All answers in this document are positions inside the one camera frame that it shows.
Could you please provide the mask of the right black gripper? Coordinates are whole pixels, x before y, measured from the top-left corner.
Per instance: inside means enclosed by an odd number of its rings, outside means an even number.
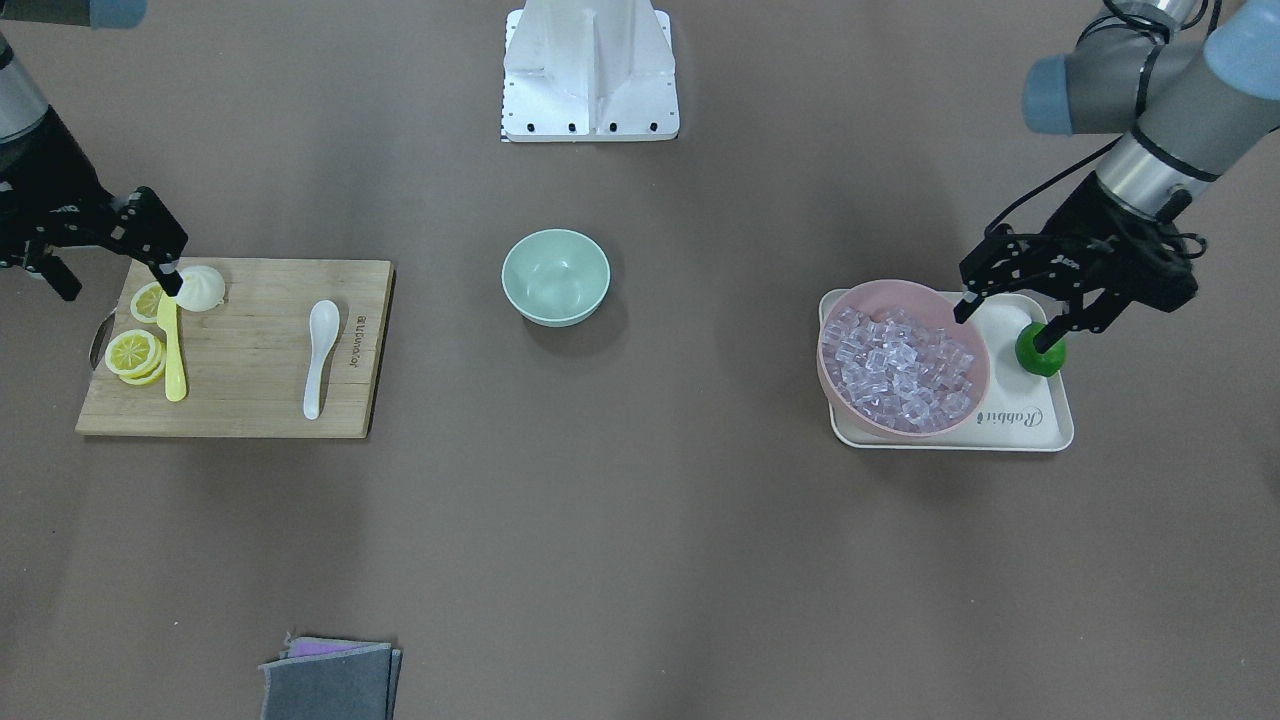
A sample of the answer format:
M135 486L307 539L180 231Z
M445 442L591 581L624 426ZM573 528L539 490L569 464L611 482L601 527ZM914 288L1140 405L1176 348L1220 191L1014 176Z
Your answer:
M141 263L166 296L180 292L186 229L150 187L113 199L63 120L3 142L1 179L4 266L23 266L72 302L83 286L47 246L100 247Z

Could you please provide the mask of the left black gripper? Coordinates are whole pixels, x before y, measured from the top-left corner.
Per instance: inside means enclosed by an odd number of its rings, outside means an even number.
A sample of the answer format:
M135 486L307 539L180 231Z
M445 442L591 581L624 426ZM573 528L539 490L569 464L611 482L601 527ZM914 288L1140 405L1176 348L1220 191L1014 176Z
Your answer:
M1176 228L1135 214L1089 173L1050 215L1043 233L998 225L960 261L965 323L991 296L1030 290L1059 300L1036 337L1043 352L1078 331L1105 332L1134 301L1171 313L1198 293L1192 260ZM1085 293L1098 290L1093 300Z

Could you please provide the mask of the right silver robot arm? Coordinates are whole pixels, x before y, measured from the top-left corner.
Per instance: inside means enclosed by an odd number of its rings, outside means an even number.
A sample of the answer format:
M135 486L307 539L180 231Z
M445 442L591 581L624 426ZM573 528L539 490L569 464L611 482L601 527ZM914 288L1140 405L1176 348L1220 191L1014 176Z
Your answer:
M175 297L188 234L154 190L110 193L15 50L1 58L1 264L42 277L65 301L82 283L56 249L101 247L147 266Z

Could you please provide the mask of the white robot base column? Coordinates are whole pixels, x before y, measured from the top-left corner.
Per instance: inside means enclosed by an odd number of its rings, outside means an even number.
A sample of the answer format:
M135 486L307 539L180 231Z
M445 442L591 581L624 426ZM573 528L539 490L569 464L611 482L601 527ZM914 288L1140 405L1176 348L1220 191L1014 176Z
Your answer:
M504 23L500 137L509 143L677 138L669 14L649 1L526 1Z

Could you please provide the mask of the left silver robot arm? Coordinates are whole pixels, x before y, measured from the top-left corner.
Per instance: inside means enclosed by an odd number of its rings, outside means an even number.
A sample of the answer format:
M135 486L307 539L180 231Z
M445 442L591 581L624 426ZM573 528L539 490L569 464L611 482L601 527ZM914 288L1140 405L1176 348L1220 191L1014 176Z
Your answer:
M1179 44L1196 1L1106 1L1075 47L1027 76L1025 124L1043 135L1112 135L1041 231L998 214L961 260L966 322L991 296L1030 290L1064 309L1033 337L1042 354L1100 333L1132 304L1171 313L1198 291L1206 241L1176 219L1279 123L1279 10L1247 1L1203 41Z

